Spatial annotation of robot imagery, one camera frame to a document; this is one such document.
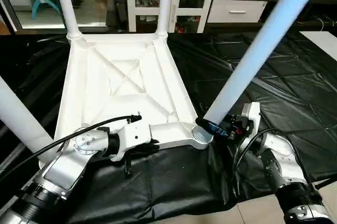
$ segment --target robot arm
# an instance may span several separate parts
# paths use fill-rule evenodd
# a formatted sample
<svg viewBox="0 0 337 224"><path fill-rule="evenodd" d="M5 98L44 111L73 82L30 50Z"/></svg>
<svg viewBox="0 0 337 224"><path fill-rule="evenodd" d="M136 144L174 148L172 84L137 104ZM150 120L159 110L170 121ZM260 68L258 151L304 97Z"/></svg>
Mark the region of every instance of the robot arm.
<svg viewBox="0 0 337 224"><path fill-rule="evenodd" d="M66 142L56 157L18 195L11 209L1 216L0 223L40 224L57 221L64 201L82 178L85 167L93 156L103 154L111 161L120 161L133 150L137 154L145 150L146 155L148 150L153 152L159 149L155 145L156 141L151 139L148 124L141 119L129 122L113 134L110 134L109 128L97 128Z"/></svg>
<svg viewBox="0 0 337 224"><path fill-rule="evenodd" d="M258 157L287 224L333 223L319 192L305 179L295 150L287 139L265 134Z"/></svg>
<svg viewBox="0 0 337 224"><path fill-rule="evenodd" d="M246 126L241 123L242 118L247 121ZM227 115L224 118L227 123L225 128L200 118L196 123L229 144L240 142L234 155L235 164L238 154L254 141L260 118L260 104L250 103L245 104L241 118ZM261 141L252 143L257 157L263 162L266 178L280 203L286 224L333 223L322 203L322 197L307 181L298 154L286 138L265 133ZM236 165L233 165L233 172L236 171Z"/></svg>

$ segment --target cabinet drawer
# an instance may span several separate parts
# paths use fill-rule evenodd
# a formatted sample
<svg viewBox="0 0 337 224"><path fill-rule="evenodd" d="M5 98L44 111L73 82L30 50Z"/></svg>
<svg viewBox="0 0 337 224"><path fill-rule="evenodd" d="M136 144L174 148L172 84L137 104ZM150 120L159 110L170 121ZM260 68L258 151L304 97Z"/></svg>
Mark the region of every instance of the cabinet drawer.
<svg viewBox="0 0 337 224"><path fill-rule="evenodd" d="M208 23L257 23L266 2L214 0Z"/></svg>

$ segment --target white platform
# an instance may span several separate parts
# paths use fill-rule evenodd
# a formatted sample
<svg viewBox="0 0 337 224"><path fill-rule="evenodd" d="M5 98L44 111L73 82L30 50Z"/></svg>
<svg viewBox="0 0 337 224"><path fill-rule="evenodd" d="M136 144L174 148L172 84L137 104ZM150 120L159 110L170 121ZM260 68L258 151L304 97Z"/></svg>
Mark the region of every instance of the white platform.
<svg viewBox="0 0 337 224"><path fill-rule="evenodd" d="M302 31L301 33L337 61L337 37L327 31Z"/></svg>
<svg viewBox="0 0 337 224"><path fill-rule="evenodd" d="M84 35L72 40L55 139L83 126L141 113L161 148L186 145L196 113L165 38ZM119 129L126 121L109 124Z"/></svg>

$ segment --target black mat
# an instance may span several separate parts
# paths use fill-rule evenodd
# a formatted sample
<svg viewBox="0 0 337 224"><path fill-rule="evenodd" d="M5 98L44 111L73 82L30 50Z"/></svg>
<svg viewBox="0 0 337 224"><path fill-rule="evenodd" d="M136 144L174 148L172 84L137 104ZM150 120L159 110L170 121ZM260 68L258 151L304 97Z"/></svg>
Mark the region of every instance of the black mat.
<svg viewBox="0 0 337 224"><path fill-rule="evenodd" d="M254 36L169 36L168 45L199 115L206 112ZM44 120L51 135L69 51L65 41L64 37L45 41L36 36L0 40L12 48L1 76L29 103L34 116ZM18 67L19 74L13 78ZM260 102L260 129L274 126L290 131L315 180L337 174L336 68L337 62L304 36L287 34L231 111L238 114L245 102ZM0 140L8 142L9 137L6 133ZM13 144L6 145L6 150L12 148ZM221 142L204 151L188 146L163 150L133 161L131 178L124 176L119 164L90 164L64 216L69 223L146 223L183 213L229 209L236 203L227 179L230 153ZM238 172L239 200L270 193L261 167L248 153ZM13 186L7 188L10 194Z"/></svg>

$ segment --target white cylindrical leg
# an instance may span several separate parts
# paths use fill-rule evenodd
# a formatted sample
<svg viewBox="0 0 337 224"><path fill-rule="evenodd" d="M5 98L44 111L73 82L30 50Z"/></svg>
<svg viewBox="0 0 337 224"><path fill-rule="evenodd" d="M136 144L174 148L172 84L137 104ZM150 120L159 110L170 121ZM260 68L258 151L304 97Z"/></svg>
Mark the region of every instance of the white cylindrical leg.
<svg viewBox="0 0 337 224"><path fill-rule="evenodd" d="M79 38L82 33L78 29L72 0L60 0L65 24L67 26L67 38Z"/></svg>
<svg viewBox="0 0 337 224"><path fill-rule="evenodd" d="M222 121L307 2L308 0L279 0L254 42L207 111L205 119L216 124ZM200 141L210 142L212 140L211 135L200 127L193 130L193 136Z"/></svg>
<svg viewBox="0 0 337 224"><path fill-rule="evenodd" d="M156 30L157 36L167 36L169 28L171 0L160 0L158 26Z"/></svg>
<svg viewBox="0 0 337 224"><path fill-rule="evenodd" d="M22 104L6 82L0 77L0 120L27 146L37 152L53 142L52 138ZM39 159L47 162L55 157L57 147L41 154Z"/></svg>

